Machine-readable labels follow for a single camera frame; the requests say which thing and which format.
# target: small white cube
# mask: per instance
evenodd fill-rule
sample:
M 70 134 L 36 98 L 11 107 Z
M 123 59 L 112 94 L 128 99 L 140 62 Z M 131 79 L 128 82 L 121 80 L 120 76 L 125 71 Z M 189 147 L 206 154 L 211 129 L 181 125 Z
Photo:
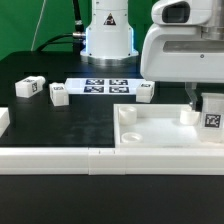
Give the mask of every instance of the small white cube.
M 29 98 L 43 90 L 45 78 L 43 76 L 29 76 L 15 84 L 16 96 Z
M 155 82 L 144 81 L 136 89 L 136 102 L 150 103 L 154 95 Z
M 10 124 L 8 108 L 0 108 L 0 137 L 3 135 L 5 130 Z
M 69 105 L 68 91 L 66 90 L 64 83 L 52 83 L 50 84 L 49 89 L 54 106 Z

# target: white holder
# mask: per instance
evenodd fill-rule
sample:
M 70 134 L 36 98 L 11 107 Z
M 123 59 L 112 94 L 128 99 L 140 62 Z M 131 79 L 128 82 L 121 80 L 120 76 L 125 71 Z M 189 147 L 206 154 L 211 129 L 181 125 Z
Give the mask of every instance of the white holder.
M 131 106 L 121 106 L 119 108 L 119 122 L 122 125 L 135 124 L 137 120 L 137 109 Z
M 123 143 L 129 143 L 129 144 L 140 143 L 143 142 L 143 137 L 142 135 L 135 132 L 127 132 L 121 136 L 121 141 Z
M 197 125 L 200 119 L 200 112 L 193 111 L 190 106 L 185 106 L 180 111 L 180 123 L 183 125 Z

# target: black panel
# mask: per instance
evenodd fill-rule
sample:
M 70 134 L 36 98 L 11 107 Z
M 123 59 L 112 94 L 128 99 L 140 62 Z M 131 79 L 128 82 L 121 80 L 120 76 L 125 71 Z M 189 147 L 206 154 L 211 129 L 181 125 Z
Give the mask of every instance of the black panel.
M 190 6 L 187 2 L 178 2 L 164 8 L 164 23 L 186 23 L 190 17 Z

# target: green backdrop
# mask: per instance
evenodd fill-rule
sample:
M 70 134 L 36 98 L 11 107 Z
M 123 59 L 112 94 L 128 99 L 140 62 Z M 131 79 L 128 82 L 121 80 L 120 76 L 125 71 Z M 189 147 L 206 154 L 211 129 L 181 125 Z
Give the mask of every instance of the green backdrop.
M 44 0 L 0 0 L 0 59 L 15 51 L 31 50 Z M 91 0 L 79 0 L 85 27 L 91 22 Z M 135 48 L 141 52 L 151 25 L 151 8 L 156 0 L 129 0 L 129 23 L 135 30 Z M 34 49 L 48 39 L 74 31 L 72 0 L 47 0 Z M 50 46 L 47 50 L 72 50 Z

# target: black tabletop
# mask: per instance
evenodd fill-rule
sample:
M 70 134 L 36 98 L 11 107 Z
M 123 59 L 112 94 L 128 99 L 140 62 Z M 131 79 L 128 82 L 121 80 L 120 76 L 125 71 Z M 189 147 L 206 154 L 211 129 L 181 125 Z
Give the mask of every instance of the black tabletop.
M 16 81 L 41 74 L 42 92 L 15 96 Z M 54 107 L 48 84 L 68 77 L 141 78 L 139 64 L 101 68 L 72 53 L 13 53 L 0 62 L 0 106 L 11 118 L 0 147 L 114 146 L 113 104 L 135 96 L 73 95 L 69 106 Z M 183 84 L 156 89 L 152 103 L 189 102 Z M 0 223 L 222 224 L 223 187 L 222 176 L 0 176 Z
M 0 62 L 0 105 L 9 108 L 11 124 L 0 146 L 114 147 L 113 105 L 136 103 L 135 95 L 70 95 L 69 106 L 54 107 L 48 87 L 67 78 L 138 79 L 139 71 L 139 63 L 100 67 L 72 53 L 9 55 Z M 44 90 L 29 99 L 16 97 L 15 82 L 30 75 L 46 78 Z M 183 87 L 159 86 L 152 103 L 187 103 Z

